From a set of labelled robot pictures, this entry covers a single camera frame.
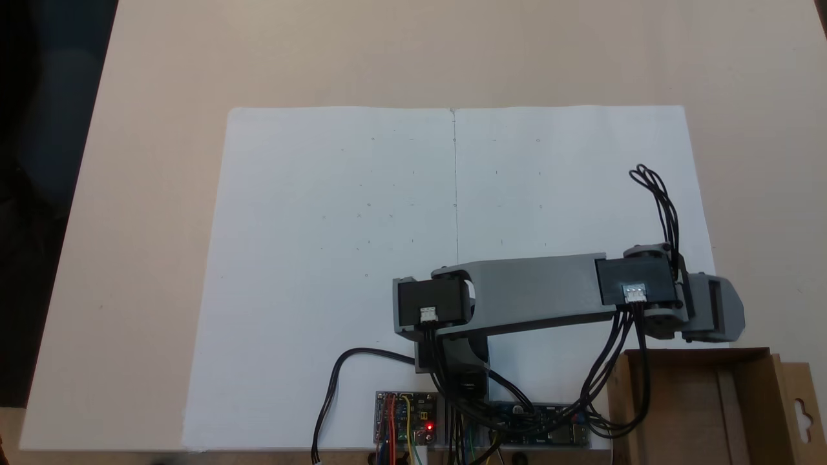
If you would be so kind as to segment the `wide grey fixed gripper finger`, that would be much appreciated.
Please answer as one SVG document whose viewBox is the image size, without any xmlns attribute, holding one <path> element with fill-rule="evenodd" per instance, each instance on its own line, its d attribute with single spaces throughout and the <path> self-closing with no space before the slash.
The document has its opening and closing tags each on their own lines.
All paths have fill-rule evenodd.
<svg viewBox="0 0 827 465">
<path fill-rule="evenodd" d="M 726 278 L 709 277 L 709 294 L 713 312 L 714 342 L 735 342 L 746 327 L 744 304 L 735 286 Z"/>
</svg>

